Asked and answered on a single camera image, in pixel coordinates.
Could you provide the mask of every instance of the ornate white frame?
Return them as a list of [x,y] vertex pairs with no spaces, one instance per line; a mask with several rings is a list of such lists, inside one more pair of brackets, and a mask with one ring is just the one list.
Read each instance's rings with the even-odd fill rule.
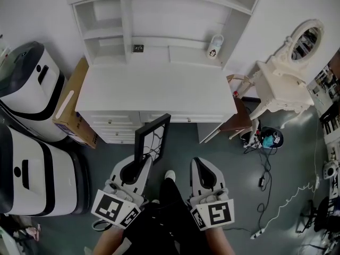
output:
[[[319,35],[314,48],[307,54],[307,56],[299,59],[292,60],[292,53],[297,40],[303,35],[303,33],[310,29],[317,28],[319,30]],[[271,56],[267,62],[267,66],[272,71],[273,74],[282,76],[284,74],[291,75],[295,77],[298,83],[302,86],[306,86],[306,68],[310,63],[310,59],[318,51],[321,41],[324,37],[324,24],[319,20],[309,20],[301,24],[293,33],[291,37],[287,37],[287,41],[284,46],[278,50],[278,52]]]

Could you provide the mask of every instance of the person's arm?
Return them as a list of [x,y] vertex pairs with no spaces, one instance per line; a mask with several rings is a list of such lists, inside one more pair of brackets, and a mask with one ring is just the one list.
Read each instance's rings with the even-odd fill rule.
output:
[[104,231],[92,255],[112,255],[122,243],[123,232],[123,229],[114,226]]
[[214,255],[235,255],[234,250],[224,235],[222,227],[207,229],[206,237]]

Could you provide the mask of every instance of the wooden chair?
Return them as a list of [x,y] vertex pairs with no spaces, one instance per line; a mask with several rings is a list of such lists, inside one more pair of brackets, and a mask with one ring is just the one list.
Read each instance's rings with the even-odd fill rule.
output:
[[247,76],[232,74],[227,76],[227,81],[230,84],[232,80],[241,80],[241,85],[238,91],[234,92],[234,101],[237,109],[237,113],[234,114],[227,122],[222,124],[215,132],[213,132],[205,142],[211,140],[220,131],[235,131],[229,139],[232,139],[242,130],[252,127],[247,108],[245,107],[241,98],[246,94],[246,92],[254,86],[254,82]]

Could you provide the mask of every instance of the cardboard box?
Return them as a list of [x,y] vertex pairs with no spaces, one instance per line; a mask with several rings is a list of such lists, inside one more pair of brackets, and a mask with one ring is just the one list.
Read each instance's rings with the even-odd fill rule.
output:
[[89,124],[74,111],[81,86],[89,65],[85,58],[78,65],[65,86],[53,115],[53,123],[81,145],[96,148],[98,135]]

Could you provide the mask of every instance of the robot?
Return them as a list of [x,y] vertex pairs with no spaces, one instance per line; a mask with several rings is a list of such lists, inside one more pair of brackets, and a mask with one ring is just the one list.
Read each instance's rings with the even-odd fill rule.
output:
[[[149,203],[143,192],[153,164],[162,157],[163,152],[157,150],[164,147],[169,120],[170,115],[166,114],[136,131],[135,155],[116,164],[104,189],[97,192],[91,210],[92,214],[100,218],[92,225],[96,231],[105,231],[112,225],[126,229]],[[145,146],[148,135],[157,131],[160,126],[164,129],[164,135],[157,146]],[[146,133],[145,139],[141,139],[142,133]],[[140,153],[139,149],[143,148],[141,143],[144,143],[144,148],[149,153],[145,154],[145,150]],[[216,166],[203,158],[193,158],[190,186],[190,212],[199,230],[235,222],[234,200],[229,199],[223,174]],[[98,228],[100,224],[104,224],[104,227]]]

